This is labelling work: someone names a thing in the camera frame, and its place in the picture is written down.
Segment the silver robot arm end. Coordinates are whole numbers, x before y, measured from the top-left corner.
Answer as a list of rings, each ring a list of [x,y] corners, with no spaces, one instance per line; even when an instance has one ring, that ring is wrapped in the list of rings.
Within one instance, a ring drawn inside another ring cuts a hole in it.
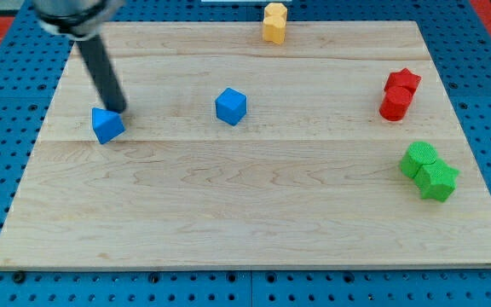
[[[125,0],[32,0],[38,24],[52,35],[86,41],[100,33]]]

